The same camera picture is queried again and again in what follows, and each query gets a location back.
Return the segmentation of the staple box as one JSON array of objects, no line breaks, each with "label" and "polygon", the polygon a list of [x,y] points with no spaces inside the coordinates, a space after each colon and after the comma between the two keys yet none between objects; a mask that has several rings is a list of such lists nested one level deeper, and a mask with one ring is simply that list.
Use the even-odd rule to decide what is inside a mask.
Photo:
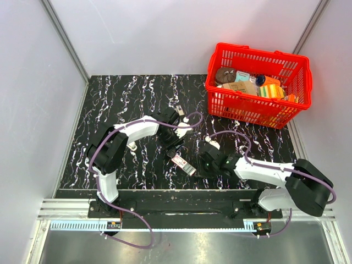
[{"label": "staple box", "polygon": [[171,160],[189,176],[194,175],[194,173],[196,172],[196,168],[189,164],[179,155],[175,155]]}]

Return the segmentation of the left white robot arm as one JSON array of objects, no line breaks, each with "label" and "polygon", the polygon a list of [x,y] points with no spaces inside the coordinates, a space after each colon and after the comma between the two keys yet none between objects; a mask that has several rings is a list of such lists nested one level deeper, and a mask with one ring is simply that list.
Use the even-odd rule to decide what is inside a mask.
[{"label": "left white robot arm", "polygon": [[140,119],[113,126],[104,125],[91,139],[87,157],[89,170],[98,177],[97,195],[102,203],[100,211],[106,217],[118,214],[119,204],[116,185],[116,170],[120,166],[127,147],[136,149],[135,143],[149,136],[157,136],[169,158],[184,143],[186,133],[191,130],[188,118],[181,119],[176,110],[169,108],[162,113],[145,115]]}]

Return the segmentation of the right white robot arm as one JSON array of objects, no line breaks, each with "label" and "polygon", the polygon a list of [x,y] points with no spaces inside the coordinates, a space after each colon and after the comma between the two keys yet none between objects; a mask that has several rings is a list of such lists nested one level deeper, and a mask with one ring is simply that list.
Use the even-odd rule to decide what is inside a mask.
[{"label": "right white robot arm", "polygon": [[203,178],[222,176],[274,185],[273,189],[260,191],[250,204],[250,211],[257,218],[283,208],[297,208],[320,217],[333,189],[333,183],[305,159],[271,163],[239,154],[225,155],[218,143],[205,141],[200,144],[199,155],[199,172]]}]

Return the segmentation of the black grey stapler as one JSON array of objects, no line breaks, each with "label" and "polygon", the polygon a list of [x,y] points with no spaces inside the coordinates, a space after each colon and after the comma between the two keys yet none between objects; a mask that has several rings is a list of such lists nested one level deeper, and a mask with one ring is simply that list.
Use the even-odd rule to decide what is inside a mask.
[{"label": "black grey stapler", "polygon": [[180,116],[184,116],[184,115],[185,115],[185,113],[184,113],[184,111],[183,111],[181,105],[177,105],[177,106],[176,106],[176,110],[177,110],[177,112],[178,112],[178,114],[179,114]]}]

